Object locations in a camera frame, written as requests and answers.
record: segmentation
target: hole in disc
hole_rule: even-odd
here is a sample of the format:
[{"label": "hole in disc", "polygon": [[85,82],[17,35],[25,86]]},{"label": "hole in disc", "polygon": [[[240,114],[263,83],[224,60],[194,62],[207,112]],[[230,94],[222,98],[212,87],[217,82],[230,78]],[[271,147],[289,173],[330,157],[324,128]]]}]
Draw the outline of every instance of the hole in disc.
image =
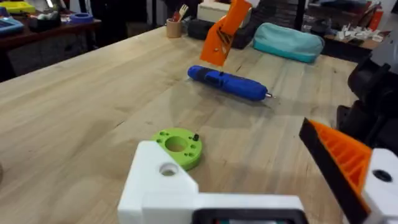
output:
[{"label": "hole in disc", "polygon": [[187,141],[179,136],[173,136],[165,142],[166,148],[172,152],[181,152],[187,147],[187,145]]}]

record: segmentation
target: teal pouch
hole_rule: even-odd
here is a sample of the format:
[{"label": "teal pouch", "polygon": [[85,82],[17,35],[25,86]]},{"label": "teal pouch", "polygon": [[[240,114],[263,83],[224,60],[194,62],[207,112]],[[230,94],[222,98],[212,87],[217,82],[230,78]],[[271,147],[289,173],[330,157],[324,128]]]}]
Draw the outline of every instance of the teal pouch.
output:
[{"label": "teal pouch", "polygon": [[313,34],[263,23],[254,34],[253,47],[262,52],[311,63],[321,53],[324,40]]}]

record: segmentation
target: workbench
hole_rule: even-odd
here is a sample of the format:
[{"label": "workbench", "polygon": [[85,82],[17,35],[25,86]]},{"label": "workbench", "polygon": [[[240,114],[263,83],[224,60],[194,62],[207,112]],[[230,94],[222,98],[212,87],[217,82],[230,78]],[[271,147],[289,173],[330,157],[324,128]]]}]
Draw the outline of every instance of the workbench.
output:
[{"label": "workbench", "polygon": [[356,64],[233,49],[222,70],[275,96],[256,103],[187,77],[192,65],[211,67],[202,45],[162,27],[1,83],[1,222],[117,223],[137,144],[181,127],[203,141],[189,171],[202,192],[298,195],[310,223],[341,223],[299,130],[304,117],[336,126],[336,107],[355,99]]}]

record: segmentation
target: orange 3d printed part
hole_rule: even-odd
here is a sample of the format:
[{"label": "orange 3d printed part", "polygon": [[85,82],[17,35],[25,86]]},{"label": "orange 3d printed part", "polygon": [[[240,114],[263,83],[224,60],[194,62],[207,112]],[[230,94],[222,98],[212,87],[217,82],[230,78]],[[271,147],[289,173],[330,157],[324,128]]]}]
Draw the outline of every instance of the orange 3d printed part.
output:
[{"label": "orange 3d printed part", "polygon": [[315,121],[304,119],[300,138],[311,153],[350,223],[361,223],[370,209],[361,196],[372,150]]},{"label": "orange 3d printed part", "polygon": [[216,22],[207,33],[200,59],[223,66],[231,49],[233,35],[250,7],[251,4],[245,0],[232,0],[227,15]]}]

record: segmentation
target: orange plastic part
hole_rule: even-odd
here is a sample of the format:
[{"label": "orange plastic part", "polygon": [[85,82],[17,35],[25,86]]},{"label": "orange plastic part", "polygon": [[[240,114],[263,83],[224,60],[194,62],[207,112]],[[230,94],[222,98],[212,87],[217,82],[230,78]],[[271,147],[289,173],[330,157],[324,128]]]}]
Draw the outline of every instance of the orange plastic part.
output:
[{"label": "orange plastic part", "polygon": [[329,155],[339,167],[364,208],[370,211],[361,196],[372,150],[363,143],[316,121],[310,120]]},{"label": "orange plastic part", "polygon": [[233,0],[227,14],[216,22],[207,33],[200,59],[223,66],[231,49],[233,35],[248,13],[251,4]]}]

